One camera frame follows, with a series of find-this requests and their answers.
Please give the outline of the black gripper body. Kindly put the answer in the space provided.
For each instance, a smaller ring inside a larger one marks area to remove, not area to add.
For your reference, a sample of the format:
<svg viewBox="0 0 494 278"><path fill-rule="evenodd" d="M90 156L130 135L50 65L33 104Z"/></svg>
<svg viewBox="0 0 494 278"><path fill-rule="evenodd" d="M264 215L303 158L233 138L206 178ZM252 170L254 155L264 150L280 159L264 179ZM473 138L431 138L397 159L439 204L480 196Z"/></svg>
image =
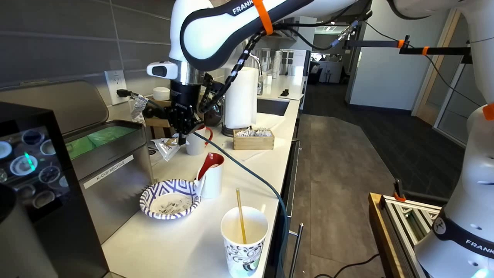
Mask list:
<svg viewBox="0 0 494 278"><path fill-rule="evenodd" d="M199 124L196 111L199 90L199 85L172 82L169 121L181 135L189 135Z"/></svg>

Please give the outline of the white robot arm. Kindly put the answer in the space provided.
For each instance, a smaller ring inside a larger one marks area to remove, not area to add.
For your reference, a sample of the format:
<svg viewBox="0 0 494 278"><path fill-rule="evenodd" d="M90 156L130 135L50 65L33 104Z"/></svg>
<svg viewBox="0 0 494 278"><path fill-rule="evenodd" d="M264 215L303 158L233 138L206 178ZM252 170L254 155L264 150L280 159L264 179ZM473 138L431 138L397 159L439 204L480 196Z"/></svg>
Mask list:
<svg viewBox="0 0 494 278"><path fill-rule="evenodd" d="M286 17L323 17L358 0L176 0L172 13L172 50L166 62L147 67L153 77L172 82L170 124L182 135L201 125L216 96L199 94L201 77L227 64L243 40L255 42L283 30ZM468 118L468 142L459 184L417 244L419 264L433 278L494 277L494 0L388 0L394 14L416 20L454 8L470 30L470 53L485 99Z"/></svg>

